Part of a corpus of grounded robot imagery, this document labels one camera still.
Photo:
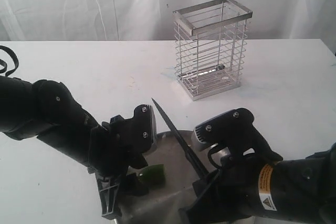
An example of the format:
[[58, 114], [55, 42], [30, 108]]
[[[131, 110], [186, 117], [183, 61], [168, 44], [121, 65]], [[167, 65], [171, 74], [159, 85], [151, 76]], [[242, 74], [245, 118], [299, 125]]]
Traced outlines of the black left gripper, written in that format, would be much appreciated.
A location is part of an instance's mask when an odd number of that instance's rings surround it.
[[147, 167], [143, 154], [124, 144], [121, 136], [125, 118], [114, 116], [109, 122], [91, 129], [88, 150], [90, 168], [94, 169], [102, 208], [102, 217], [120, 220], [119, 200], [124, 196], [144, 196], [149, 188], [136, 173], [128, 174], [129, 167]]

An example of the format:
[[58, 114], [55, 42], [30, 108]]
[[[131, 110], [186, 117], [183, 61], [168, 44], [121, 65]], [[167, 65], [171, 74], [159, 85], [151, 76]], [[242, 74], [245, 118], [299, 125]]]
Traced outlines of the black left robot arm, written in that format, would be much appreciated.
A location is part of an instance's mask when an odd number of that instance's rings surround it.
[[152, 107], [138, 105], [133, 116], [114, 116], [99, 123], [61, 82], [30, 83], [1, 77], [1, 132], [20, 141], [36, 137], [95, 174], [102, 216], [122, 216], [121, 196], [149, 192], [129, 168], [147, 166], [144, 157], [154, 144]]

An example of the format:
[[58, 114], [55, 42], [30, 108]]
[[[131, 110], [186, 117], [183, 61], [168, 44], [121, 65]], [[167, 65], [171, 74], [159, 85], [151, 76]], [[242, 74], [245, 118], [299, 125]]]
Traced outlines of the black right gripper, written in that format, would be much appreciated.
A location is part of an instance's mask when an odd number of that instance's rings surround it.
[[183, 223], [218, 223], [261, 215], [258, 179], [265, 165], [282, 161], [259, 132], [235, 133], [216, 139], [220, 148], [228, 148], [221, 165], [212, 172], [199, 173], [193, 183], [196, 200], [181, 208]]

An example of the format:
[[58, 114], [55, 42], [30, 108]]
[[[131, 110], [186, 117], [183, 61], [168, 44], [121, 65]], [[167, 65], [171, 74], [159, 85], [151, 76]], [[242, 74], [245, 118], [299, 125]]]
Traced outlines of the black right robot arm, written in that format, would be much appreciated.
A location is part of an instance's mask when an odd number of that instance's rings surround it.
[[196, 200], [179, 210], [184, 223], [233, 222], [252, 216], [300, 223], [335, 223], [335, 147], [285, 161], [248, 129], [219, 136], [230, 154], [209, 172], [184, 138], [177, 137], [199, 179]]

